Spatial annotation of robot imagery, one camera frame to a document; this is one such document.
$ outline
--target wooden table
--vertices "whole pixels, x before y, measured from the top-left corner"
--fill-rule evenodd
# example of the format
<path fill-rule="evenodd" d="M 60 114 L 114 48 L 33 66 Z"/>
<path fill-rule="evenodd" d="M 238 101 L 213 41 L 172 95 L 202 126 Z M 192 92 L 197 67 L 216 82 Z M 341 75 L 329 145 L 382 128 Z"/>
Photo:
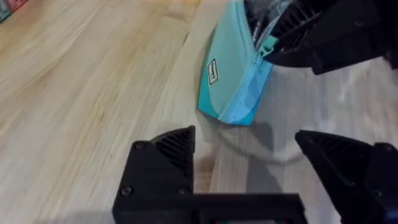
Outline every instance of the wooden table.
<path fill-rule="evenodd" d="M 276 68 L 256 122 L 220 124 L 195 105 L 224 5 L 30 0 L 1 24 L 1 223 L 113 223 L 131 143 L 191 124 L 196 192 L 300 192 L 311 223 L 335 223 L 293 134 L 397 144 L 396 77 L 382 60 L 320 77 Z"/>

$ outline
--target black plastic part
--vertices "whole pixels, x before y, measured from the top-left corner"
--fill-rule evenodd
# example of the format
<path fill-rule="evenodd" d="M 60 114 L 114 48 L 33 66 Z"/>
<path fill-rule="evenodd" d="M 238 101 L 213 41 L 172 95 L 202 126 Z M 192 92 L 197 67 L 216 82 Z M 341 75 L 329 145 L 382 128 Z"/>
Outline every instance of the black plastic part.
<path fill-rule="evenodd" d="M 113 205 L 116 224 L 307 223 L 297 194 L 192 194 L 194 151 L 193 126 L 135 142 Z"/>
<path fill-rule="evenodd" d="M 398 223 L 396 148 L 313 131 L 299 131 L 295 139 L 342 223 Z"/>
<path fill-rule="evenodd" d="M 271 35 L 279 42 L 264 59 L 326 73 L 384 56 L 398 67 L 398 2 L 300 0 L 281 15 Z"/>

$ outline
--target black ventilated panel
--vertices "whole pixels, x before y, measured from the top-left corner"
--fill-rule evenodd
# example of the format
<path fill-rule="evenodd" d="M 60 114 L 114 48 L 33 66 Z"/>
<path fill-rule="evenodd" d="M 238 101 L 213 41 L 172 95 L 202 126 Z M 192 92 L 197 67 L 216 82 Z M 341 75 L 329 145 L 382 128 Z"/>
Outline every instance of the black ventilated panel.
<path fill-rule="evenodd" d="M 320 11 L 314 9 L 305 2 L 295 1 L 289 5 L 272 31 L 272 35 L 278 39 L 288 37 L 284 43 L 283 51 L 299 46 L 301 40 L 310 31 L 314 21 L 319 18 Z"/>
<path fill-rule="evenodd" d="M 185 176 L 190 175 L 195 132 L 192 129 L 179 129 L 163 134 L 152 140 L 159 150 Z"/>
<path fill-rule="evenodd" d="M 350 182 L 363 182 L 372 146 L 332 134 L 312 133 L 310 136 L 342 176 Z"/>

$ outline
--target light blue fabric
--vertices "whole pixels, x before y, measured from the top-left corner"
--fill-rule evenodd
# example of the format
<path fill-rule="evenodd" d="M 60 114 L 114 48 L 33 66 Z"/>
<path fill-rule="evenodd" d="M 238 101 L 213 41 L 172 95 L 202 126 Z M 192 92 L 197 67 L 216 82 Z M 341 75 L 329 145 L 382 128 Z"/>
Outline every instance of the light blue fabric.
<path fill-rule="evenodd" d="M 250 125 L 272 64 L 254 49 L 243 4 L 230 2 L 217 25 L 203 68 L 198 109 L 224 123 Z M 217 73 L 217 79 L 210 84 L 214 60 L 216 72 L 211 75 Z"/>

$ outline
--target screw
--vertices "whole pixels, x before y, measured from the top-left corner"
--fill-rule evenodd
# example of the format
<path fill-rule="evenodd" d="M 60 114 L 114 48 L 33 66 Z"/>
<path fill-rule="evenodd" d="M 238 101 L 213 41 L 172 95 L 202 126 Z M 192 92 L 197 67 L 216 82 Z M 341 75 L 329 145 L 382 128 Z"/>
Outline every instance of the screw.
<path fill-rule="evenodd" d="M 185 195 L 185 194 L 189 194 L 190 191 L 189 191 L 189 189 L 187 187 L 180 187 L 177 190 L 177 193 L 180 194 L 180 195 Z"/>
<path fill-rule="evenodd" d="M 373 194 L 377 197 L 381 197 L 383 195 L 383 193 L 380 190 L 374 190 Z"/>
<path fill-rule="evenodd" d="M 132 195 L 132 188 L 131 187 L 125 187 L 120 191 L 120 194 L 123 197 L 130 197 Z"/>
<path fill-rule="evenodd" d="M 363 25 L 363 23 L 362 23 L 361 21 L 356 21 L 356 22 L 354 23 L 354 25 L 355 25 L 356 27 L 361 27 L 361 26 Z"/>
<path fill-rule="evenodd" d="M 137 142 L 134 144 L 134 148 L 135 149 L 142 149 L 144 147 L 143 143 L 141 142 Z"/>

